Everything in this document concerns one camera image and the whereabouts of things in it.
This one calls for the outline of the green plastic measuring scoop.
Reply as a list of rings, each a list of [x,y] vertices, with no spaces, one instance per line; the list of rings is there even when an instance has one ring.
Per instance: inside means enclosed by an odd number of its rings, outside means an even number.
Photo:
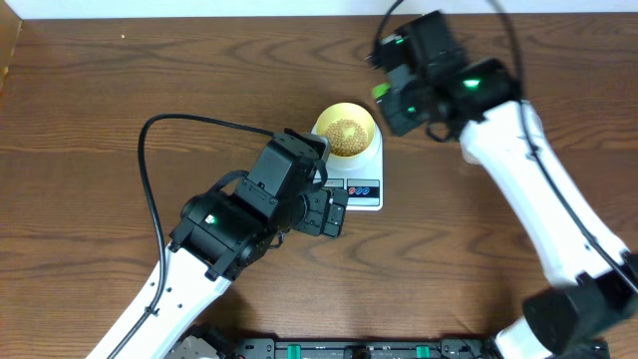
[[[391,89],[391,85],[389,83],[383,83],[375,86],[372,89],[372,96],[374,99],[379,99],[384,96]]]

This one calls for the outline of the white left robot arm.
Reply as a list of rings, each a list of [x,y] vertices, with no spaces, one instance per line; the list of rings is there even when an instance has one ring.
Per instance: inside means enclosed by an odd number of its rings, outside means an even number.
[[[348,201],[329,188],[324,137],[272,137],[252,171],[226,175],[182,208],[147,283],[91,351],[93,358],[163,358],[196,317],[291,230],[340,235]]]

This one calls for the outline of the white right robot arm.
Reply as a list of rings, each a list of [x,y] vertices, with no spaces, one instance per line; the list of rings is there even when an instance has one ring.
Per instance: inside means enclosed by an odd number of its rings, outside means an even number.
[[[444,142],[490,175],[524,227],[548,287],[484,346],[487,358],[605,358],[601,336],[637,310],[637,255],[598,217],[551,148],[524,96],[522,58],[472,62],[441,12],[385,35],[369,57],[391,132],[446,128]]]

